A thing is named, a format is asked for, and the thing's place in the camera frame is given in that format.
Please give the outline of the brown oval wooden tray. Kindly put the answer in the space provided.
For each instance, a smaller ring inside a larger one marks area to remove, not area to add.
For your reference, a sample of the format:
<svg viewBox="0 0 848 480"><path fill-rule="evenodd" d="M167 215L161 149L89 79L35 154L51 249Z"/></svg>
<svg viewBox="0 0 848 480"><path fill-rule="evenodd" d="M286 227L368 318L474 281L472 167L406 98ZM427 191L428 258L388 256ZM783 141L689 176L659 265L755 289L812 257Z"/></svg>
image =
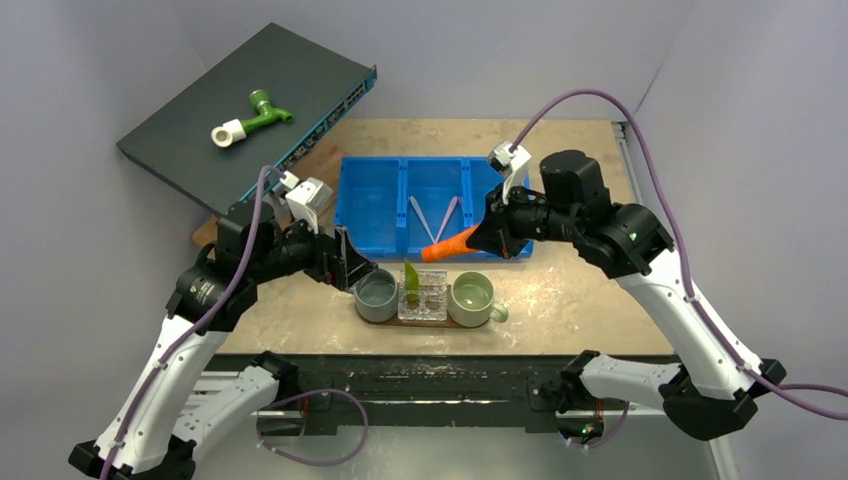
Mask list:
<svg viewBox="0 0 848 480"><path fill-rule="evenodd" d="M446 317L445 320L431 321L431 320L400 320L397 315L390 317L384 321L373 321L368 320L365 316L357 313L357 317L367 324L372 325L382 325L382 326L397 326L397 327L408 327L408 328L447 328L447 329L459 329L459 330L472 330L482 327L482 324L478 326L464 326L457 323L450 315Z"/></svg>

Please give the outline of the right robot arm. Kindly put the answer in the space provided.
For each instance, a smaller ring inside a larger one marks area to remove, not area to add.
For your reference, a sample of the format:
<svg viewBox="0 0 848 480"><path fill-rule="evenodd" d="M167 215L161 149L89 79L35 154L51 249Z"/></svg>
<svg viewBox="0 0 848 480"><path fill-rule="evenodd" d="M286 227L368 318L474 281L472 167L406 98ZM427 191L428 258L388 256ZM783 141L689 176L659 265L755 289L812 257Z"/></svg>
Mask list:
<svg viewBox="0 0 848 480"><path fill-rule="evenodd" d="M558 411L617 399L660 410L702 441L742 429L764 394L756 377L779 382L785 369L739 344L721 321L703 320L708 304L685 286L681 249L657 217L645 206L613 202L599 163L578 150L541 161L540 192L523 186L525 151L502 145L488 163L503 181L486 195L467 246L509 259L532 240L573 245L639 303L678 356L675 364L648 364L584 351L550 391Z"/></svg>

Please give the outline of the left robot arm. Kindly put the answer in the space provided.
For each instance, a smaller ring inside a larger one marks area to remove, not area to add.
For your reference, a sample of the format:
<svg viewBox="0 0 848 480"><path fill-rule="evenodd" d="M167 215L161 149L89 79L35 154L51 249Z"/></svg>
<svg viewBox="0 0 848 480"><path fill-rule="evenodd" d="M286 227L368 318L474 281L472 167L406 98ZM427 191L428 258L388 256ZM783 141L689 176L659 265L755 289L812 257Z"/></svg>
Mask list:
<svg viewBox="0 0 848 480"><path fill-rule="evenodd" d="M217 238L177 279L153 351L130 396L96 439L77 444L69 463L97 479L189 479L201 458L243 418L297 404L298 367L263 352L199 408L185 406L201 374L258 300L262 283L302 273L348 292L376 264L357 251L346 228L281 228L271 206L233 204Z"/></svg>

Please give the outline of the clear plastic blister pack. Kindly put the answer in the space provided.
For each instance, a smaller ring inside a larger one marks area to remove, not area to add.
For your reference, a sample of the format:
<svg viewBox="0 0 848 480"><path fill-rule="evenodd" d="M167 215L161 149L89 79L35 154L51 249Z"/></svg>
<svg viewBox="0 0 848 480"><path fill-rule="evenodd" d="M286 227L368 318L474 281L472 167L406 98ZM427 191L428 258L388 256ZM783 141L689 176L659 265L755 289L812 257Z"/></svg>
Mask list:
<svg viewBox="0 0 848 480"><path fill-rule="evenodd" d="M404 271L398 280L398 313L400 320L445 320L448 316L448 275L446 271L419 270L420 300L405 299Z"/></svg>

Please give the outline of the grey mug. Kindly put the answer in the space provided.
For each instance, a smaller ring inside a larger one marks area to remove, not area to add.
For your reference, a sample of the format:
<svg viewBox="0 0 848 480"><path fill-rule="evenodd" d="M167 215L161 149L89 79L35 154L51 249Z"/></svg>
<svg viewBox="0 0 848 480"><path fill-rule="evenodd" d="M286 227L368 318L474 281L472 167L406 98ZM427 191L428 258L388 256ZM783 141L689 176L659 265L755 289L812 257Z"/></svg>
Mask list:
<svg viewBox="0 0 848 480"><path fill-rule="evenodd" d="M365 321L387 322L398 313L398 292L394 276L377 269L354 286L355 309Z"/></svg>

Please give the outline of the green toothpaste tube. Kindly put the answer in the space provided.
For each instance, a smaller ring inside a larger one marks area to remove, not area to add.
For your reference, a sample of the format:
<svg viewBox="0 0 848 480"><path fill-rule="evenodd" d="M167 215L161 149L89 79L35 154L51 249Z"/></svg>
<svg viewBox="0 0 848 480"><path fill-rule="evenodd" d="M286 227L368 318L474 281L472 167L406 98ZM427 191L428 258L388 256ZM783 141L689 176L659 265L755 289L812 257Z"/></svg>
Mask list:
<svg viewBox="0 0 848 480"><path fill-rule="evenodd" d="M408 302L418 302L420 300L419 274L408 259L404 263L404 286L406 290L405 299Z"/></svg>

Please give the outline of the white toothbrush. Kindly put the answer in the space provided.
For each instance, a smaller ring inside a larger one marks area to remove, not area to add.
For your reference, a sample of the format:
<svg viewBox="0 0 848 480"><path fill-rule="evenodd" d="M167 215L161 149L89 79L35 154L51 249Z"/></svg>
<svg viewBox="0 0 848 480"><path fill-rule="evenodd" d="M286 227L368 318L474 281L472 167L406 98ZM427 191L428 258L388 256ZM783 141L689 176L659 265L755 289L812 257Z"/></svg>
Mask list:
<svg viewBox="0 0 848 480"><path fill-rule="evenodd" d="M411 207L413 208L413 211L415 212L417 218L419 219L422 227L424 228L425 232L427 233L428 238L430 239L430 241L432 243L434 243L435 237L434 237L434 235L433 235L433 233L430 229L429 223L426 219L426 216L425 216L418 200L414 196L410 196L409 197L409 203L410 203Z"/></svg>

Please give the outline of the light green mug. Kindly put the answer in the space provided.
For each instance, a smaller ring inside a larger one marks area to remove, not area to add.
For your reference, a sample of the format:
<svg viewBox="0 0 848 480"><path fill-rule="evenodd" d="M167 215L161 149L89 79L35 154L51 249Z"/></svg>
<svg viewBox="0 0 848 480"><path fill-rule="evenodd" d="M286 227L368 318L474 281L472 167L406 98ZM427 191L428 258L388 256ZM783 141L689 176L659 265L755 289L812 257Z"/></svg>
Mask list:
<svg viewBox="0 0 848 480"><path fill-rule="evenodd" d="M449 316L462 327L477 328L489 321L505 323L508 309L496 300L491 279L481 272L458 275L448 294Z"/></svg>

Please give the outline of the blue divided plastic bin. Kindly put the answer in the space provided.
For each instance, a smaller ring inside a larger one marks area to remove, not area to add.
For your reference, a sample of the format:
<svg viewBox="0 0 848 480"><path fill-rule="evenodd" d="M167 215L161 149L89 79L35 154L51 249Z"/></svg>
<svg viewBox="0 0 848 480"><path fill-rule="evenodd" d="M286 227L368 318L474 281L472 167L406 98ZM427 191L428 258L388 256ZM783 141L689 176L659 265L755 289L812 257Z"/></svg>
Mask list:
<svg viewBox="0 0 848 480"><path fill-rule="evenodd" d="M442 238L482 221L485 197L502 183L483 157L345 157L335 222L354 246L377 260L418 261L430 241L409 203L414 196L436 237L452 197L460 198Z"/></svg>

